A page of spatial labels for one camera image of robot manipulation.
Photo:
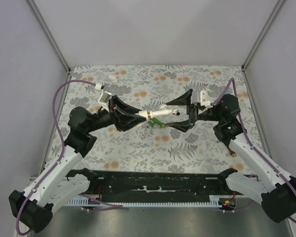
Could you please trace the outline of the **white chrome faucet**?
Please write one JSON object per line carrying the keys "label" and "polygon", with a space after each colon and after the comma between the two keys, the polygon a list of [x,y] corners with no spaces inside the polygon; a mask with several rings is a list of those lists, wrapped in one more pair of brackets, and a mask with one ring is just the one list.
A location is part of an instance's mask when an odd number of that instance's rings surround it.
{"label": "white chrome faucet", "polygon": [[148,111],[148,119],[156,117],[174,115],[179,116],[181,113],[178,109],[169,109],[168,105],[161,105],[158,111]]}

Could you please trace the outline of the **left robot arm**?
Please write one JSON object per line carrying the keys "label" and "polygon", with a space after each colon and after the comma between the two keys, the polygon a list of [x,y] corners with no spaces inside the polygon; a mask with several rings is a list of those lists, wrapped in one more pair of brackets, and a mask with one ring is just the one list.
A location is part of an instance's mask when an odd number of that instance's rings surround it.
{"label": "left robot arm", "polygon": [[27,234],[20,231],[20,223],[35,233],[49,224],[56,210],[52,192],[93,148],[97,140],[91,135],[93,131],[111,125],[119,131],[127,131],[148,120],[151,115],[147,110],[141,111],[125,104],[116,95],[94,114],[84,107],[74,108],[69,116],[70,132],[66,139],[61,139],[61,153],[28,187],[22,191],[14,190],[8,197],[12,214],[17,219],[18,235]]}

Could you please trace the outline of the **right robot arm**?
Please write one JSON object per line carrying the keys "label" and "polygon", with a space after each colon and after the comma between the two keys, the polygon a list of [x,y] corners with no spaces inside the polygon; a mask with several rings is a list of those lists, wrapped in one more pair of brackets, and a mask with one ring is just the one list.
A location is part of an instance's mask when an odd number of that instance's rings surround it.
{"label": "right robot arm", "polygon": [[260,204],[265,214],[276,223],[296,213],[296,177],[250,141],[236,96],[224,94],[210,102],[206,91],[190,89],[167,105],[186,107],[187,120],[167,124],[182,132],[187,132],[200,120],[216,121],[213,128],[216,138],[239,155],[259,179],[256,181],[230,168],[223,171],[223,178],[216,182],[219,193],[225,195],[235,191],[245,195]]}

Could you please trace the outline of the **white pipe elbow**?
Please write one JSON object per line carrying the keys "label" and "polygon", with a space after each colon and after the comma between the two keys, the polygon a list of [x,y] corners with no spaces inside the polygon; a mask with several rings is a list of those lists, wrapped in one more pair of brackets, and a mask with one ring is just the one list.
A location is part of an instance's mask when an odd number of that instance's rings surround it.
{"label": "white pipe elbow", "polygon": [[117,82],[118,81],[117,77],[115,77],[114,75],[109,75],[108,79],[111,80],[112,82]]}

